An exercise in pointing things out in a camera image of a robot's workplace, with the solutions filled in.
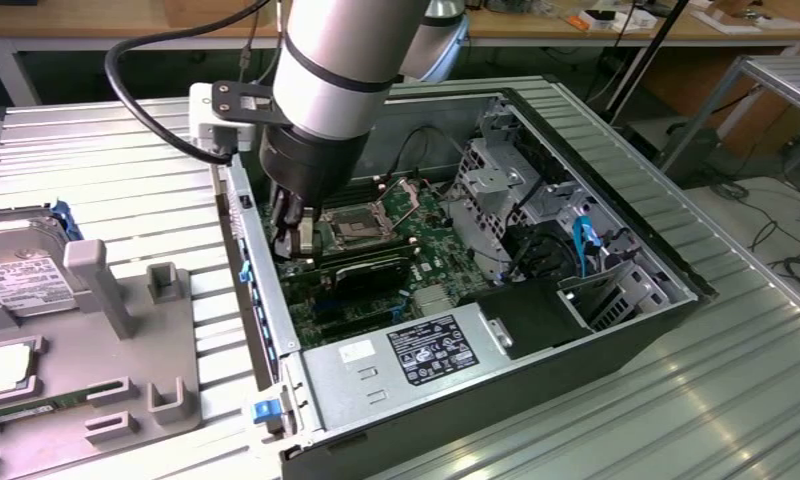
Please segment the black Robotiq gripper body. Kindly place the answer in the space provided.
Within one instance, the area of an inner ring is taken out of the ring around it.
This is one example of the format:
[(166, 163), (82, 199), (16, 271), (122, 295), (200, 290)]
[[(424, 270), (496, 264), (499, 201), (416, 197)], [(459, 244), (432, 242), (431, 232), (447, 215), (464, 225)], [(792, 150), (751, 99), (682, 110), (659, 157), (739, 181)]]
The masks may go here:
[(268, 125), (259, 153), (263, 170), (307, 207), (319, 207), (349, 182), (368, 137), (329, 140), (295, 126)]

